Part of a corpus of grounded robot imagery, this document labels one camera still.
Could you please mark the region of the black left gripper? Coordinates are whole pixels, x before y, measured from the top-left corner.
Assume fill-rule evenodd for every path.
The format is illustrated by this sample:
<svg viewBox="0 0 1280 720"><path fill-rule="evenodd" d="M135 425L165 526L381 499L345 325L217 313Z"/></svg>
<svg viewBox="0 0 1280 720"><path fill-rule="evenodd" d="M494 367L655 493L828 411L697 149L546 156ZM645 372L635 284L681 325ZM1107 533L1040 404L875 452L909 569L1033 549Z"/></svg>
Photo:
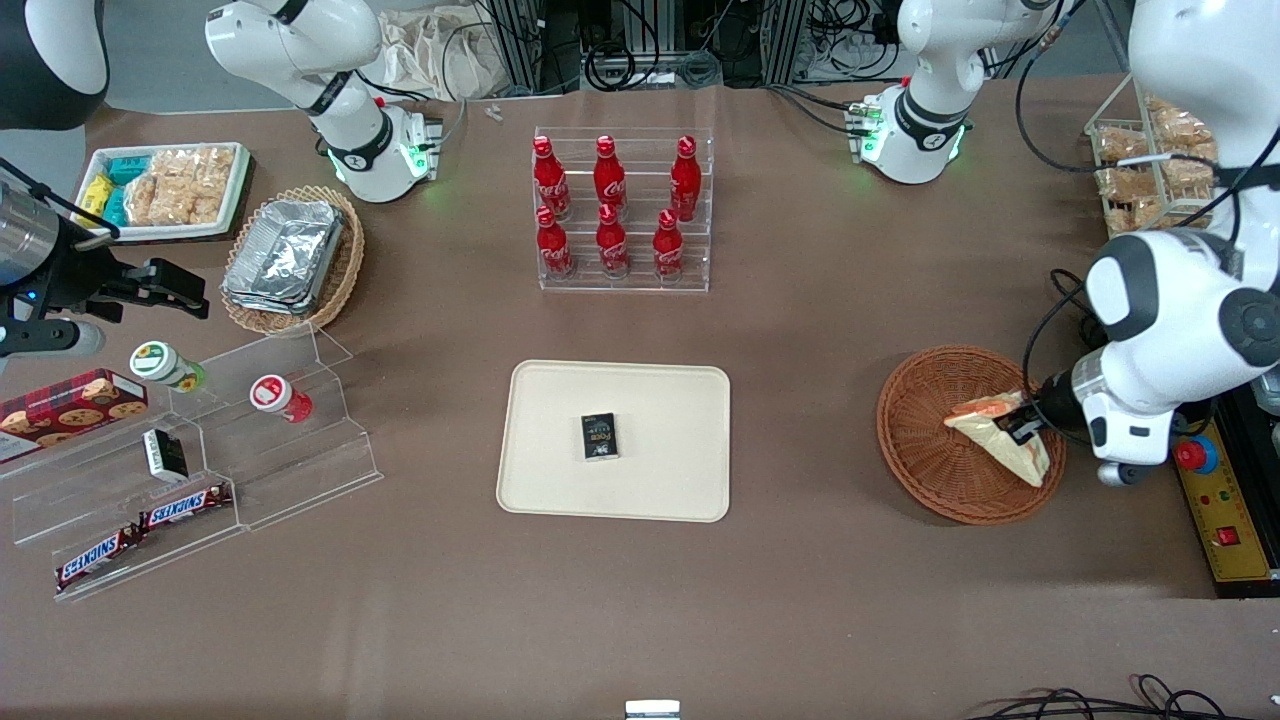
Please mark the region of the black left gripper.
<svg viewBox="0 0 1280 720"><path fill-rule="evenodd" d="M1073 373L1047 377L1039 388L1019 391L1018 410L1005 416L1005 432L1019 446L1038 437L1043 427L1055 430L1079 429L1079 401L1073 391Z"/></svg>

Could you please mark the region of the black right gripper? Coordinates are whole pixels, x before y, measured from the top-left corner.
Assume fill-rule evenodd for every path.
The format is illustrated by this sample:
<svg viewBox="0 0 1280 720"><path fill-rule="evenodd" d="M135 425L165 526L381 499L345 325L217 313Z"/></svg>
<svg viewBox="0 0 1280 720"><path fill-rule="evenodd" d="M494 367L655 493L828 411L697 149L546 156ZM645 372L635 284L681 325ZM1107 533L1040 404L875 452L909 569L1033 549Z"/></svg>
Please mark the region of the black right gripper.
<svg viewBox="0 0 1280 720"><path fill-rule="evenodd" d="M168 260L147 260L141 266L118 260L105 246L81 251L76 245L88 236L78 228L59 231L45 286L45 310L69 311L118 324L124 313L124 297L138 284L134 302L147 307L169 307L196 319L207 319L210 304L204 297L201 278L186 281L186 270Z"/></svg>

